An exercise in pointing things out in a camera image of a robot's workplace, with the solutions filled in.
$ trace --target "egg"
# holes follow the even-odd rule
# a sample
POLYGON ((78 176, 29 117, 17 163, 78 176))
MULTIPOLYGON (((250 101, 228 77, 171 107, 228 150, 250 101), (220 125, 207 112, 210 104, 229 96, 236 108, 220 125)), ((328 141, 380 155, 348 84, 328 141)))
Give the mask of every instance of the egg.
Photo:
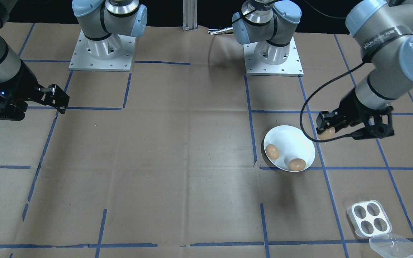
POLYGON ((325 139, 331 139, 334 137, 334 134, 336 133, 336 129, 334 127, 329 127, 326 129, 324 132, 321 134, 318 134, 318 139, 325 140, 325 139))
POLYGON ((291 160, 288 164, 288 168, 292 171, 301 171, 305 168, 305 160, 301 158, 295 158, 294 160, 291 160))
POLYGON ((278 157, 280 157, 280 151, 278 150, 277 146, 273 144, 267 145, 267 147, 265 148, 265 153, 267 153, 267 156, 271 160, 276 160, 278 159, 278 157))

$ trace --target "black cable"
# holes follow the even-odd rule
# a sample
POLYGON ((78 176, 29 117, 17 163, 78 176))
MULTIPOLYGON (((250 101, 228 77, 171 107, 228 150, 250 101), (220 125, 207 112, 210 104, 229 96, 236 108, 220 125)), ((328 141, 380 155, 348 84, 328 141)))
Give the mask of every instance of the black cable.
POLYGON ((307 3, 313 10, 316 10, 318 13, 320 13, 321 15, 324 15, 326 17, 329 18, 334 18, 334 19, 341 19, 341 20, 345 20, 347 19, 347 17, 335 17, 335 16, 331 16, 331 15, 327 15, 325 13, 322 13, 320 10, 318 10, 317 8, 315 8, 313 5, 311 5, 307 0, 303 0, 305 3, 307 3))
MULTIPOLYGON (((271 4, 274 4, 274 3, 276 3, 276 2, 280 2, 280 1, 283 1, 283 0, 273 0, 272 2, 267 3, 267 5, 271 5, 271 4)), ((233 21, 232 24, 236 23, 236 22, 239 21, 240 19, 243 19, 243 18, 245 18, 246 16, 248 16, 248 15, 250 15, 251 13, 254 13, 254 12, 256 12, 256 11, 257 11, 257 9, 254 9, 254 10, 252 10, 251 12, 246 13, 246 14, 240 16, 240 18, 238 18, 238 19, 236 19, 235 21, 233 21)))
POLYGON ((326 82, 325 84, 321 85, 317 90, 315 90, 305 101, 304 105, 302 106, 302 109, 300 110, 300 117, 299 117, 299 124, 300 124, 300 129, 302 130, 302 132, 304 133, 304 135, 310 139, 312 142, 332 142, 333 140, 337 140, 337 139, 342 139, 342 138, 346 138, 346 137, 351 137, 351 134, 344 134, 341 135, 339 137, 334 137, 332 139, 313 139, 312 137, 310 137, 307 132, 305 132, 304 126, 302 125, 302 115, 304 114, 304 109, 305 107, 308 105, 308 101, 310 101, 311 98, 313 98, 313 96, 315 96, 316 93, 318 93, 320 90, 322 90, 324 87, 328 86, 329 84, 335 82, 336 80, 339 80, 340 78, 351 74, 352 72, 356 71, 357 69, 359 69, 361 66, 363 66, 365 64, 365 62, 362 62, 361 64, 359 64, 358 66, 356 66, 355 68, 351 69, 350 71, 343 73, 342 75, 337 76, 336 78, 326 82))

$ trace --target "white bowl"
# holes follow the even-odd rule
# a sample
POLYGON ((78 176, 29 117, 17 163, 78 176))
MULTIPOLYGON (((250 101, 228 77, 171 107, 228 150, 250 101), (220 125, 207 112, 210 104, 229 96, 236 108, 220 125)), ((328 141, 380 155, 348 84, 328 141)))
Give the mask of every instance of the white bowl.
POLYGON ((306 170, 309 168, 315 160, 315 147, 313 142, 309 140, 303 132, 293 126, 280 125, 270 129, 264 137, 264 151, 267 145, 273 144, 280 152, 280 156, 276 160, 269 158, 269 160, 279 169, 294 172, 288 168, 288 161, 295 158, 300 158, 305 161, 305 168, 300 170, 306 170))

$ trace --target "metal mounting plate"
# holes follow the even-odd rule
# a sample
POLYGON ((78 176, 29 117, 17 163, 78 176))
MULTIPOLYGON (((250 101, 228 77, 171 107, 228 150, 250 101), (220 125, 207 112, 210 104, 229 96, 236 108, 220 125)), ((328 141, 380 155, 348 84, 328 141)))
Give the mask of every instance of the metal mounting plate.
POLYGON ((70 70, 130 72, 133 63, 136 38, 119 35, 122 49, 112 59, 95 59, 86 49, 87 39, 81 31, 69 63, 70 70))
POLYGON ((258 60, 254 56, 256 45, 257 42, 243 45, 247 75, 300 76, 304 74, 294 38, 290 41, 290 54, 288 58, 280 65, 269 65, 258 60))

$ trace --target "egg holder cup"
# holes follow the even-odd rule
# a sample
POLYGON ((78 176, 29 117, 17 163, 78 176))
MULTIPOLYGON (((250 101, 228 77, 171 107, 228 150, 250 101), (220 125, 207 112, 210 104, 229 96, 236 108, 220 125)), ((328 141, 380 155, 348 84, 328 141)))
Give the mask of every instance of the egg holder cup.
POLYGON ((384 258, 413 258, 413 242, 391 234, 391 223, 382 205, 375 200, 362 201, 347 209, 359 237, 369 237, 369 246, 384 258))

